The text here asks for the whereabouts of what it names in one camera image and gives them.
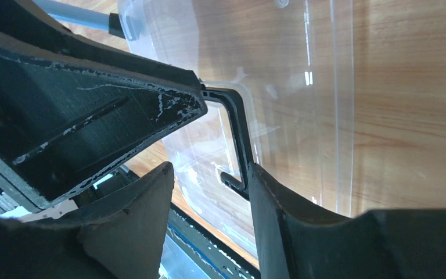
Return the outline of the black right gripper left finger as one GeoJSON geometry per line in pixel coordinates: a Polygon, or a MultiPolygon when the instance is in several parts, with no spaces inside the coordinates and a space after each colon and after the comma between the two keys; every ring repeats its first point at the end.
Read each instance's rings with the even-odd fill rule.
{"type": "Polygon", "coordinates": [[[0,278],[157,278],[173,188],[163,162],[59,219],[0,218],[0,278]]]}

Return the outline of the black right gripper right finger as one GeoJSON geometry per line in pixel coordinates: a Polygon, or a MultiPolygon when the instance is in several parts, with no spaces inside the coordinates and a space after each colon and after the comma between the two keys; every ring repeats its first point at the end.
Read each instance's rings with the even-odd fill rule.
{"type": "Polygon", "coordinates": [[[342,216],[247,168],[262,278],[446,278],[446,209],[342,216]]]}

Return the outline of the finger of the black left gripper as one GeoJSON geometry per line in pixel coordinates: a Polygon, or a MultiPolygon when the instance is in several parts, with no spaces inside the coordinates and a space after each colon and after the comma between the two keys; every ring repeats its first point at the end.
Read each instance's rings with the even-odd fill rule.
{"type": "Polygon", "coordinates": [[[74,34],[33,1],[0,1],[0,32],[53,53],[85,59],[200,90],[193,71],[134,55],[74,34]]]}
{"type": "Polygon", "coordinates": [[[189,84],[0,41],[0,213],[71,198],[207,112],[189,84]]]}

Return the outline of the clear plastic lid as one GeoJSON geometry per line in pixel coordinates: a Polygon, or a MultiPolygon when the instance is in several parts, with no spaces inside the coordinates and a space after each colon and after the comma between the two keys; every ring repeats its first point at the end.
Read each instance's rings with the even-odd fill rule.
{"type": "MultiPolygon", "coordinates": [[[[130,51],[242,98],[251,158],[309,201],[351,216],[353,1],[119,1],[130,51]]],[[[223,105],[166,136],[177,202],[257,260],[223,105]]]]}

